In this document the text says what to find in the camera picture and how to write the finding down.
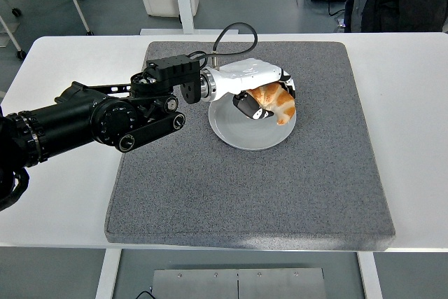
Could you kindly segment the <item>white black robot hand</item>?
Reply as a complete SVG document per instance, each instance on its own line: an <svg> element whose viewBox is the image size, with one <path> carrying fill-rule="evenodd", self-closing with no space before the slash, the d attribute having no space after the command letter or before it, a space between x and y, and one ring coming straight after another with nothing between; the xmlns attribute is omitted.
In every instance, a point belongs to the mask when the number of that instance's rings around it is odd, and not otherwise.
<svg viewBox="0 0 448 299"><path fill-rule="evenodd" d="M201 99L214 102L227 93L246 117L260 120L276 117L278 125L295 115L295 84L281 67L249 58L202 71Z"/></svg>

